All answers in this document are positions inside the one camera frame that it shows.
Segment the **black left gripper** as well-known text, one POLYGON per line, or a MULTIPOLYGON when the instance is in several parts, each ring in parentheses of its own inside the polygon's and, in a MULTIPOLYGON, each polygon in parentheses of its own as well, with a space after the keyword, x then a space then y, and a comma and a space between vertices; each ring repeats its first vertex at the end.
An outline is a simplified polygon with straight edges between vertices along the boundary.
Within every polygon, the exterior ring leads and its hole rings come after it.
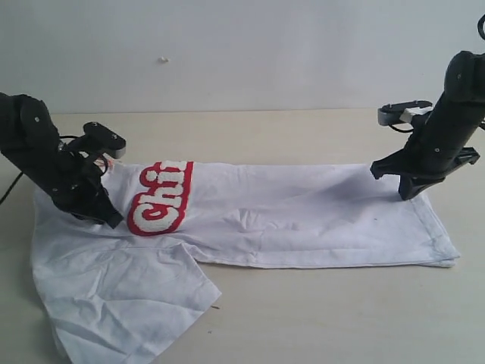
POLYGON ((22 162, 22 172, 51 197, 55 207, 81 221, 115 229, 124 219, 102 186, 95 165, 105 154, 86 152, 83 140, 59 142, 49 149, 34 148, 22 162))

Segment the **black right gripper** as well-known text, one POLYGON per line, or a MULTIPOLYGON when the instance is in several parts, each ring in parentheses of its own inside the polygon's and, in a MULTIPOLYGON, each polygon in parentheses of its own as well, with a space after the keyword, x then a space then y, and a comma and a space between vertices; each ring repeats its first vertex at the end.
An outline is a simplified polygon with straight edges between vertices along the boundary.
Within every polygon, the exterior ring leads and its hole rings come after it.
POLYGON ((480 124, 479 109, 434 109, 407 146, 372 162, 376 180, 397 175, 401 200, 414 199, 427 188, 443 182, 452 164, 480 124))

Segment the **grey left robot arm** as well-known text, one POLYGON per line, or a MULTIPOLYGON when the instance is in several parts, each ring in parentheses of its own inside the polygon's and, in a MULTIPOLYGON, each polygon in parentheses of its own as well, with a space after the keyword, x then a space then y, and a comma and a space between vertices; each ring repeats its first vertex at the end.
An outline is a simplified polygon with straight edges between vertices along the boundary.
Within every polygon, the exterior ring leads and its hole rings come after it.
POLYGON ((119 159, 127 142, 97 122, 67 142, 53 124, 46 104, 28 95, 1 95, 1 153, 63 212, 117 227, 123 217, 102 185, 107 171, 95 162, 119 159))

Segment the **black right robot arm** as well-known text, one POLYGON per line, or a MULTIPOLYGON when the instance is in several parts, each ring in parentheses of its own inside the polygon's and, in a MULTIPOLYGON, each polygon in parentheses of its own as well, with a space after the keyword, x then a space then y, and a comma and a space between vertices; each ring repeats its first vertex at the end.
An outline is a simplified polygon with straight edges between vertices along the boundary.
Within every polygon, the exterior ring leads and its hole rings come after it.
POLYGON ((452 172, 474 164, 479 153, 466 144, 484 127, 484 56, 456 54, 446 69, 443 93, 436 103, 414 100, 383 105, 378 123, 395 131, 408 124, 409 138, 397 152, 372 163, 375 179, 399 176, 403 200, 442 183, 452 172))

